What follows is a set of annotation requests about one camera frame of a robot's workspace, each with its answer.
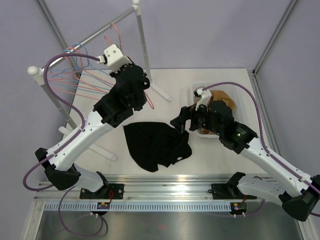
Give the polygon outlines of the brown tank top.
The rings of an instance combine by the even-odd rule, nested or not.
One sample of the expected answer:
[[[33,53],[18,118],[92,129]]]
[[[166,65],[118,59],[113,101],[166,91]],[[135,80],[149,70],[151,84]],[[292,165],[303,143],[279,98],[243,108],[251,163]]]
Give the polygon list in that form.
[[[235,109],[236,109],[236,104],[233,101],[233,99],[231,99],[229,97],[229,95],[222,91],[222,90],[210,90],[211,92],[211,98],[207,104],[207,106],[214,101],[223,101],[227,107],[229,107],[232,111],[232,113],[234,113]],[[206,138],[208,138],[208,136],[212,135],[212,138],[217,137],[216,134],[214,134],[213,132],[207,131],[203,128],[201,128],[200,130],[197,131],[200,135],[204,135]]]

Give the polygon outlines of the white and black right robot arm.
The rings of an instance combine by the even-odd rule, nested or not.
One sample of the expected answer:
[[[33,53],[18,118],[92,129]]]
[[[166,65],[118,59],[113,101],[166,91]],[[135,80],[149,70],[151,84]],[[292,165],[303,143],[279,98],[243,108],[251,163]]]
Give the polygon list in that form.
[[[301,222],[312,215],[320,200],[319,175],[311,176],[299,170],[266,147],[256,132],[234,120],[231,108],[223,101],[213,101],[208,106],[184,106],[170,124],[183,133],[186,121],[190,121],[190,131],[205,129],[217,134],[225,148],[249,159],[274,179],[267,182],[236,173],[235,181],[227,185],[230,197],[239,198],[243,194],[273,202]]]

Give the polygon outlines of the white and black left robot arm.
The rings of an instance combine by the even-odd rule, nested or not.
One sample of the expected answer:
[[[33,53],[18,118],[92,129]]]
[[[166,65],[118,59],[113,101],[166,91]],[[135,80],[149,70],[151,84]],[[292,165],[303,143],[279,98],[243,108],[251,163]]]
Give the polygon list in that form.
[[[65,139],[49,149],[39,148],[35,152],[47,179],[60,191],[79,187],[97,199],[108,194],[109,183],[104,175],[79,167],[75,161],[96,140],[117,128],[135,111],[142,110],[147,102],[145,90],[150,87],[150,81],[140,66],[127,56],[121,57],[120,62],[108,60],[107,64],[110,76],[115,79],[110,91]]]

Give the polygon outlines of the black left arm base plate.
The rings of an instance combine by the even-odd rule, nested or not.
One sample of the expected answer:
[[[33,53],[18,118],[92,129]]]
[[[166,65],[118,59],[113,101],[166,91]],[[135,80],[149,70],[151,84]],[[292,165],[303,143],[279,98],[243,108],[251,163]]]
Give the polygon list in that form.
[[[82,200],[122,200],[125,185],[122,183],[109,183],[96,192],[91,192],[85,188],[80,191],[79,198]]]

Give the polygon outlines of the black tank top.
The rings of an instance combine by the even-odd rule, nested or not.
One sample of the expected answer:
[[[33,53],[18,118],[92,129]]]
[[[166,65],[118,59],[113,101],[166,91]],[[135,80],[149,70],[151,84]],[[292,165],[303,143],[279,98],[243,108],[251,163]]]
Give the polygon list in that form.
[[[163,122],[134,122],[123,127],[130,156],[142,169],[154,173],[189,158],[189,133],[179,133]]]

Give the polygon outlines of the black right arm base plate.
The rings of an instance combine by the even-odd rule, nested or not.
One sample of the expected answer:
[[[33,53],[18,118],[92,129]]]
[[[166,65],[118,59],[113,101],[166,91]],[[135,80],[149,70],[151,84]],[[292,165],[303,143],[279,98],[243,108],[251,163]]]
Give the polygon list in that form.
[[[207,190],[214,200],[256,200],[256,196],[244,195],[237,188],[229,187],[227,183],[212,183]]]

